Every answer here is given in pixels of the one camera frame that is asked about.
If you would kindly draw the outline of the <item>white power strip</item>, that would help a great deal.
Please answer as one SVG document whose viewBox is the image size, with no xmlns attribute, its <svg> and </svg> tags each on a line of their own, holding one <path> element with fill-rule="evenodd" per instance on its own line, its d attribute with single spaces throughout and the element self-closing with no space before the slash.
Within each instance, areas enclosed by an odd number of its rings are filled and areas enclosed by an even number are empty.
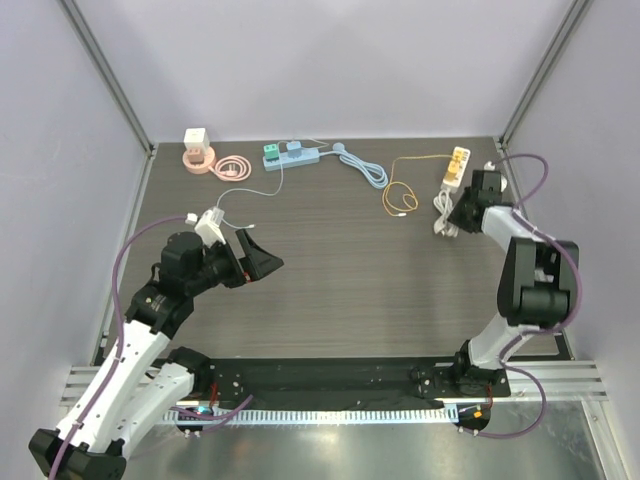
<svg viewBox="0 0 640 480">
<path fill-rule="evenodd" d="M 437 235 L 455 238 L 458 234 L 459 229 L 449 222 L 449 216 L 454 209 L 453 195 L 462 184 L 470 157 L 471 151 L 467 148 L 457 146 L 453 149 L 440 190 L 433 199 L 433 206 L 439 213 L 433 225 Z"/>
</svg>

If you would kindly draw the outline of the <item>yellow dual USB adapter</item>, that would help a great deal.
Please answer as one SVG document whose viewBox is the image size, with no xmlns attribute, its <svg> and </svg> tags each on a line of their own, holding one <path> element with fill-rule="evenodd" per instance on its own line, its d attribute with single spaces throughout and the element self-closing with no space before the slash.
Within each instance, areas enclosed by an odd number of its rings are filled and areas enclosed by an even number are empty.
<svg viewBox="0 0 640 480">
<path fill-rule="evenodd" d="M 447 166 L 447 171 L 443 177 L 443 182 L 447 184 L 456 184 L 458 182 L 458 173 L 460 171 L 460 163 L 450 161 Z"/>
</svg>

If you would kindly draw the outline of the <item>yellow charger with cable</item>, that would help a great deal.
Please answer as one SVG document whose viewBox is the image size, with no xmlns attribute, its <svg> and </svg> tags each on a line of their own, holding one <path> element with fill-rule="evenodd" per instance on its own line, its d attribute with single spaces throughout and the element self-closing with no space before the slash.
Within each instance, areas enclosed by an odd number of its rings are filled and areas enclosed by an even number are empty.
<svg viewBox="0 0 640 480">
<path fill-rule="evenodd" d="M 443 176 L 447 169 L 447 165 L 451 158 L 452 152 L 449 154 L 428 154 L 428 155 L 416 155 L 416 156 L 400 156 L 394 159 L 391 163 L 390 183 L 382 191 L 381 201 L 384 211 L 391 217 L 402 218 L 414 213 L 418 210 L 421 203 L 417 193 L 412 186 L 403 181 L 396 175 L 397 168 L 403 163 L 411 162 L 429 162 L 429 161 L 445 161 L 446 167 Z"/>
</svg>

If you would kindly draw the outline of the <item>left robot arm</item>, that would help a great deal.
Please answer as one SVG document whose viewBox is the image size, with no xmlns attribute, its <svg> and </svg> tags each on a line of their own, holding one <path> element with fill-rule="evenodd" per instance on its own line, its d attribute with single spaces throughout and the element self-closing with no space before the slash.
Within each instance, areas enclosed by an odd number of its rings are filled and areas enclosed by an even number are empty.
<svg viewBox="0 0 640 480">
<path fill-rule="evenodd" d="M 131 299 L 118 338 L 90 385 L 53 430 L 39 429 L 29 451 L 50 479 L 119 479 L 139 443 L 179 400 L 212 387 L 207 356 L 181 347 L 154 379 L 140 383 L 194 311 L 195 298 L 217 286 L 238 288 L 272 274 L 283 260 L 236 233 L 244 252 L 194 232 L 173 234 L 150 280 Z"/>
</svg>

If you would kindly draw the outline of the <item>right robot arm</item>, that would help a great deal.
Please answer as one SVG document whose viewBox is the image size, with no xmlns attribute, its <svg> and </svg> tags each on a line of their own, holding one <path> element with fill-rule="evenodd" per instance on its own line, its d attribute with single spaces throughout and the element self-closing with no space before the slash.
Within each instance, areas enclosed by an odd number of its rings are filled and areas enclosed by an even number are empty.
<svg viewBox="0 0 640 480">
<path fill-rule="evenodd" d="M 503 200 L 501 175 L 475 170 L 450 215 L 467 233 L 482 233 L 505 252 L 497 313 L 465 341 L 448 367 L 414 368 L 417 394 L 425 399 L 508 394 L 506 363 L 531 337 L 552 334 L 578 303 L 579 248 L 528 223 Z"/>
</svg>

